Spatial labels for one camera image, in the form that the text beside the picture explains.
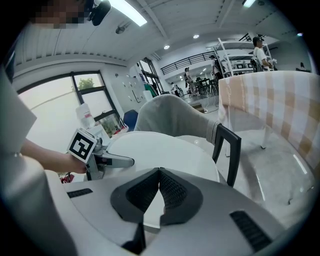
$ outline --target white round table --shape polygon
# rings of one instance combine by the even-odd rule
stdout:
[[[105,168],[104,179],[126,175],[145,169],[164,167],[220,182],[213,159],[198,146],[157,132],[132,131],[111,140],[110,154],[134,159],[129,168]],[[144,225],[160,228],[160,216],[164,214],[164,200],[158,191],[144,214]]]

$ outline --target striped fabric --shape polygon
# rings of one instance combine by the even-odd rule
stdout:
[[[219,121],[228,106],[252,114],[284,137],[320,177],[320,76],[272,71],[219,81]]]

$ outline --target tree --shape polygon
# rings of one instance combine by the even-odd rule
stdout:
[[[94,87],[94,80],[92,77],[89,77],[88,79],[82,79],[80,78],[79,86],[78,89],[84,90],[84,89],[89,89]]]

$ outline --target bottle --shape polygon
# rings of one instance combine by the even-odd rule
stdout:
[[[83,103],[75,109],[76,115],[84,129],[90,129],[96,125],[95,119],[91,115],[88,104]]]

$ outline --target blue chair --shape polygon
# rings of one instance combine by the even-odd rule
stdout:
[[[128,132],[132,132],[135,129],[137,119],[138,119],[138,113],[133,109],[124,113],[123,121],[129,127]]]

